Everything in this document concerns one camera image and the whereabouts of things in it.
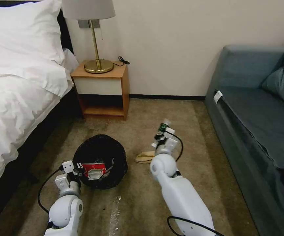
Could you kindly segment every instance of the wall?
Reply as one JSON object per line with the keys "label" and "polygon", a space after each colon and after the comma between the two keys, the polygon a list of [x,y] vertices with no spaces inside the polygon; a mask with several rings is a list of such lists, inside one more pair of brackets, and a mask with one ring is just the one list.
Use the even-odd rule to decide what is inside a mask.
{"label": "wall", "polygon": [[[96,30],[101,58],[131,62],[134,94],[204,96],[226,44],[284,46],[284,0],[114,0]],[[89,29],[68,20],[78,60],[94,58]]]}

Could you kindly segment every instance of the wooden nightstand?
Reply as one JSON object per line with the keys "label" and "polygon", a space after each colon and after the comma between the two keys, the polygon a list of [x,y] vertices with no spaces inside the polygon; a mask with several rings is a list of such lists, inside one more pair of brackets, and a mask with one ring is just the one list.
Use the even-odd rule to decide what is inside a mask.
{"label": "wooden nightstand", "polygon": [[83,117],[112,116],[126,120],[129,109],[129,78],[127,65],[116,66],[103,74],[84,70],[84,61],[71,73]]}

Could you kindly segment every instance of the trash bag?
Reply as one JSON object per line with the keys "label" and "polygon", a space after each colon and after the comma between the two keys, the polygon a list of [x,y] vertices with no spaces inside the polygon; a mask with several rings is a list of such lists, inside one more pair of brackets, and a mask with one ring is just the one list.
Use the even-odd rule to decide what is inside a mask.
{"label": "trash bag", "polygon": [[97,189],[117,186],[128,170],[123,146],[108,135],[95,135],[83,142],[75,152],[74,163],[81,163],[85,173],[83,184]]}

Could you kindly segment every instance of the baseboard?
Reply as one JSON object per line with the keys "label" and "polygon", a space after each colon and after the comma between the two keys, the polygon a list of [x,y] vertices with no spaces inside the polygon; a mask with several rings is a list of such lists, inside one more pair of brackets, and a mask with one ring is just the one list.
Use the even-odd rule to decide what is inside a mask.
{"label": "baseboard", "polygon": [[205,96],[175,96],[175,95],[146,95],[146,94],[130,94],[130,98],[144,99],[170,99],[170,100],[197,100],[203,101]]}

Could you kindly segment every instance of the carpet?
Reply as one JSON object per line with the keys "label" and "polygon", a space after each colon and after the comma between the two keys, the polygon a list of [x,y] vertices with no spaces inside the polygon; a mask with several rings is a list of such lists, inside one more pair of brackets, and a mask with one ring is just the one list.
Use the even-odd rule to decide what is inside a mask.
{"label": "carpet", "polygon": [[[153,150],[150,144],[164,118],[171,121],[171,127],[184,143],[178,168],[207,205],[215,229],[226,236],[258,235],[204,103],[152,99],[131,99],[126,121],[60,121],[31,166],[39,183],[21,182],[0,215],[0,235],[44,234],[48,216],[37,203],[40,185],[63,161],[73,158],[82,142],[96,134],[107,134],[123,145],[128,172],[113,189],[96,190],[82,185],[84,213],[78,235],[173,235],[166,223],[169,209],[149,165],[134,161],[140,152]],[[52,178],[42,191],[41,201],[49,209],[57,196]]]}

